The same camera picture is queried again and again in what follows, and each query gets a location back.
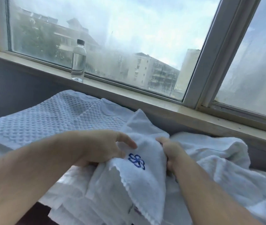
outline glass window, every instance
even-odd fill
[[[70,68],[82,39],[87,72],[181,100],[219,1],[9,0],[11,49]]]
[[[266,0],[261,0],[215,100],[266,115]]]

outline gray wall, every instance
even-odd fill
[[[47,78],[31,75],[16,64],[8,64],[0,60],[0,117],[35,106],[58,92],[68,89],[71,88],[54,83]],[[167,118],[147,115],[154,125],[170,135],[180,131],[204,134]],[[249,154],[252,168],[266,171],[266,152],[249,146]]]

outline water bottle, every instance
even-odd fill
[[[73,62],[71,66],[71,79],[83,82],[85,64],[86,64],[86,50],[84,48],[85,42],[77,39],[77,46],[73,51]]]

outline hand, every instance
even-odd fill
[[[124,158],[125,153],[117,147],[116,142],[124,142],[133,149],[136,143],[126,134],[113,130],[84,130],[62,133],[66,148],[82,151],[75,165],[83,166],[89,162],[106,162],[114,157]]]
[[[183,156],[188,156],[178,142],[172,142],[165,137],[157,137],[156,140],[162,145],[163,151],[168,158],[167,169],[174,172],[174,166]]]

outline forearm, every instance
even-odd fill
[[[15,224],[73,165],[79,152],[54,136],[0,157],[0,225]]]
[[[195,225],[261,225],[187,154],[174,164],[174,172]]]

